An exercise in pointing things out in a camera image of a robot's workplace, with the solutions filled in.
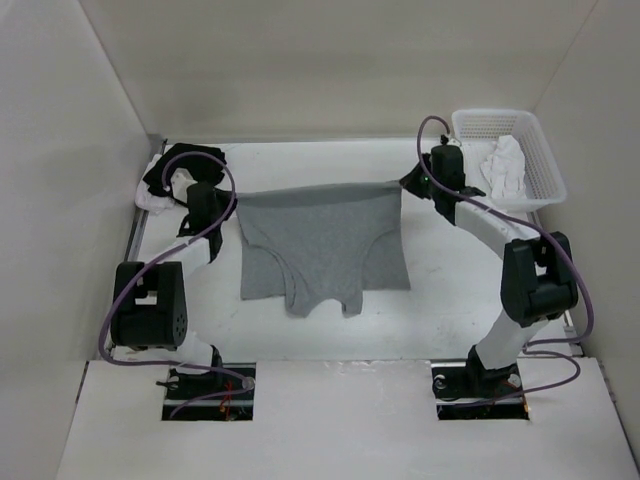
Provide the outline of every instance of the beige wall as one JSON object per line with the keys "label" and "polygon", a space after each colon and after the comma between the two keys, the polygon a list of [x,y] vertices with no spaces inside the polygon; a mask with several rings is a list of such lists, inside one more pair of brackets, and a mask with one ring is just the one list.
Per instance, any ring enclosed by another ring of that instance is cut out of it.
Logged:
{"label": "beige wall", "polygon": [[532,109],[595,0],[81,0],[149,132],[414,134]]}
{"label": "beige wall", "polygon": [[149,143],[76,0],[0,1],[0,478],[54,478]]}
{"label": "beige wall", "polygon": [[[640,2],[600,0],[536,109],[569,189],[544,224],[572,240],[597,314],[587,352],[604,362],[640,452]],[[574,318],[584,324],[580,311]]]}

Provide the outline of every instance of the white wall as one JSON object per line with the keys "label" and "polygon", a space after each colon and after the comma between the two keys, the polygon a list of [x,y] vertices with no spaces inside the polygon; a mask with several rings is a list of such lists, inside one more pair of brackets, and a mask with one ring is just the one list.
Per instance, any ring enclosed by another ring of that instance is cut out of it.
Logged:
{"label": "white wall", "polygon": [[142,121],[173,139],[414,134],[532,109],[595,0],[81,0]]}
{"label": "white wall", "polygon": [[149,142],[76,0],[0,1],[0,478],[54,478]]}
{"label": "white wall", "polygon": [[[640,2],[600,0],[536,109],[569,188],[544,224],[567,233],[591,287],[604,362],[640,452]],[[584,325],[584,314],[574,316]]]}

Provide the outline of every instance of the white cloth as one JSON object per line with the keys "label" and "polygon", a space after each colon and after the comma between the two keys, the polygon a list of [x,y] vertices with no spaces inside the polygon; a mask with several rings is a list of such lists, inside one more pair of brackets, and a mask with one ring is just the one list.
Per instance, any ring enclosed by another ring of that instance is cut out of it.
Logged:
{"label": "white cloth", "polygon": [[[142,178],[144,178],[147,172],[155,166],[161,157],[162,155],[155,155],[153,157],[153,160],[151,160],[149,165],[147,165],[147,168],[145,168]],[[173,175],[171,175],[171,188],[173,190],[174,198],[183,203],[187,203],[187,188],[194,183],[197,182],[193,179],[188,170],[184,168],[177,168]],[[149,186],[142,179],[140,179],[140,183],[138,183],[138,188],[136,189],[135,202],[139,208],[147,210],[154,215],[158,215],[165,210],[173,208],[175,205],[172,198],[156,197],[155,195],[151,195],[149,193]]]}
{"label": "white cloth", "polygon": [[491,186],[491,198],[524,198],[525,158],[520,144],[511,135],[500,137],[496,149],[480,164]]}

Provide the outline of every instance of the white panel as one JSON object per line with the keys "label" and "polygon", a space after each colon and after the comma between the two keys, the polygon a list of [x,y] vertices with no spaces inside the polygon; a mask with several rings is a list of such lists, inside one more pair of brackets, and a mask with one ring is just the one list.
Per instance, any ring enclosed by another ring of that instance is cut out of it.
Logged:
{"label": "white panel", "polygon": [[[640,451],[638,114],[640,2],[601,0],[538,105],[569,199],[544,211],[571,238],[596,306],[587,344],[611,378],[623,424]],[[574,314],[584,324],[583,314]]]}
{"label": "white panel", "polygon": [[[252,422],[162,422],[163,368],[92,362],[58,480],[637,480],[598,364],[531,421],[438,421],[428,363],[261,362]],[[570,375],[520,362],[525,386]]]}
{"label": "white panel", "polygon": [[0,478],[47,480],[149,143],[77,1],[0,15]]}
{"label": "white panel", "polygon": [[82,0],[147,131],[407,134],[531,109],[595,0]]}
{"label": "white panel", "polygon": [[[424,141],[429,151],[434,143]],[[240,192],[401,178],[417,162],[414,139],[221,145]],[[466,157],[465,170],[479,159]],[[345,318],[329,300],[307,318],[285,313],[282,297],[240,299],[242,251],[235,216],[222,227],[215,262],[185,281],[189,325],[230,362],[466,358],[502,306],[500,259],[451,226],[433,203],[406,192],[402,240],[411,291],[364,293],[360,315]],[[140,249],[149,260],[173,242],[186,209],[150,216]],[[540,336],[563,336],[562,321]],[[567,345],[557,345],[567,355]]]}

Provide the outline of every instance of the white laundry basket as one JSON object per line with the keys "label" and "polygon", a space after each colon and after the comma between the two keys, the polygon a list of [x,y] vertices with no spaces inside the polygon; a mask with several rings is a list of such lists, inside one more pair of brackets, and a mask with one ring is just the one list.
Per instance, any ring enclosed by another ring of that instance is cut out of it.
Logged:
{"label": "white laundry basket", "polygon": [[[491,199],[496,207],[510,212],[533,212],[567,198],[556,159],[534,114],[523,110],[458,110],[453,114],[453,132],[462,143],[465,156],[467,151],[482,150],[477,148],[478,144],[486,146],[502,135],[512,135],[520,144],[526,159],[526,198]],[[481,160],[478,158],[478,169]]]}

